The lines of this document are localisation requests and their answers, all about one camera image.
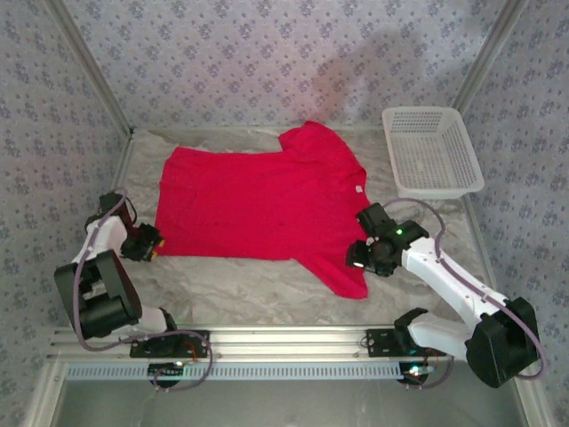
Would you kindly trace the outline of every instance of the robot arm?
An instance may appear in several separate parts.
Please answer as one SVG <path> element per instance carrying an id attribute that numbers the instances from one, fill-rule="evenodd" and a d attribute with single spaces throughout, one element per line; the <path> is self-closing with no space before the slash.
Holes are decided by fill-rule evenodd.
<path id="1" fill-rule="evenodd" d="M 518 316 L 537 336 L 532 306 L 523 298 L 510 301 L 481 283 L 444 252 L 437 257 L 433 238 L 416 222 L 396 224 L 379 204 L 357 216 L 369 236 L 357 241 L 348 252 L 347 264 L 366 268 L 388 277 L 403 266 L 422 278 L 460 315 L 463 323 L 438 318 L 424 309 L 406 313 L 395 322 L 399 341 L 413 346 L 443 351 L 466 360 L 484 383 L 499 387 L 538 359 L 538 352 L 524 331 L 490 298 Z M 441 259 L 479 292 L 464 286 L 440 262 Z"/>
<path id="2" fill-rule="evenodd" d="M 101 214 L 89 218 L 85 227 L 87 237 L 81 251 L 70 264 L 59 267 L 54 273 L 66 312 L 69 318 L 73 318 L 73 285 L 77 264 L 87 251 L 92 234 L 99 227 L 79 282 L 79 310 L 85 339 L 102 338 L 111 332 L 135 335 L 175 329 L 172 317 L 166 311 L 141 304 L 119 259 L 122 256 L 134 261 L 150 261 L 154 249 L 163 241 L 158 230 L 147 224 L 135 227 L 125 202 L 115 214 L 99 224 L 100 217 L 120 199 L 121 196 L 116 193 L 100 197 Z"/>

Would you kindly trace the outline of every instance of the red t-shirt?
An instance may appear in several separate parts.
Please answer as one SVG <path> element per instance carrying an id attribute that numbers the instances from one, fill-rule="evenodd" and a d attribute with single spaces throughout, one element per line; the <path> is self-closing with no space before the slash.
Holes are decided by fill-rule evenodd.
<path id="1" fill-rule="evenodd" d="M 156 227 L 161 255 L 300 262 L 337 295 L 365 298 L 364 273 L 345 265 L 365 234 L 365 169 L 346 143 L 307 122 L 277 153 L 177 148 L 164 165 Z"/>

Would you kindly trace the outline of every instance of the white plastic basket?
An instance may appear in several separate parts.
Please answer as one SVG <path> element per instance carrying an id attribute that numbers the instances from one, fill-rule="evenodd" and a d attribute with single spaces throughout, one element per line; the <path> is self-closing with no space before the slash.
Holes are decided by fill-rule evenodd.
<path id="1" fill-rule="evenodd" d="M 381 116 L 400 197 L 458 198 L 484 187 L 456 109 L 396 107 L 383 110 Z"/>

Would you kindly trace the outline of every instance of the black bracket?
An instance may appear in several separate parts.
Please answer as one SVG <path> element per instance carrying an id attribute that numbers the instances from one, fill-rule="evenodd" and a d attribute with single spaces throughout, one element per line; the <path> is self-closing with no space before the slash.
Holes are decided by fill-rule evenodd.
<path id="1" fill-rule="evenodd" d="M 365 331 L 365 347 L 370 358 L 426 358 L 427 356 L 444 356 L 441 351 L 415 347 L 405 349 L 397 339 L 394 327 L 383 329 L 367 329 Z"/>
<path id="2" fill-rule="evenodd" d="M 210 331 L 192 331 L 210 341 Z M 133 341 L 133 359 L 206 359 L 207 347 L 201 340 L 187 334 L 151 338 L 147 341 Z"/>
<path id="3" fill-rule="evenodd" d="M 441 351 L 420 347 L 413 341 L 407 327 L 411 322 L 426 313 L 425 309 L 413 309 L 394 322 L 394 327 L 367 329 L 365 331 L 367 354 L 370 358 L 426 358 L 444 356 Z"/>
<path id="4" fill-rule="evenodd" d="M 397 225 L 385 209 L 374 203 L 357 214 L 357 220 L 373 243 L 363 240 L 353 243 L 346 257 L 350 267 L 372 270 L 384 278 L 391 276 L 401 264 L 403 251 L 419 238 L 428 238 L 428 232 L 417 222 L 406 221 Z"/>
<path id="5" fill-rule="evenodd" d="M 182 376 L 184 373 L 184 367 L 178 367 L 173 363 L 152 363 L 148 366 L 147 374 L 148 376 L 154 377 L 157 376 Z M 153 384 L 156 383 L 158 387 L 162 387 L 163 389 L 169 389 L 173 387 L 181 380 L 150 380 Z"/>

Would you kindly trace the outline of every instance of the patterned wallpaper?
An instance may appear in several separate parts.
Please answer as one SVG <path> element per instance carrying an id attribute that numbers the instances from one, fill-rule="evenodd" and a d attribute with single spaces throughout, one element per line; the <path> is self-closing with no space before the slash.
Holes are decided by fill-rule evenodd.
<path id="1" fill-rule="evenodd" d="M 569 425 L 569 4 L 540 0 L 515 26 L 465 122 L 485 175 L 473 200 L 498 282 L 537 310 L 545 384 Z"/>
<path id="2" fill-rule="evenodd" d="M 449 105 L 503 1 L 66 0 L 134 127 Z"/>
<path id="3" fill-rule="evenodd" d="M 61 324 L 54 268 L 84 239 L 122 138 L 40 0 L 0 2 L 0 425 L 17 426 Z"/>

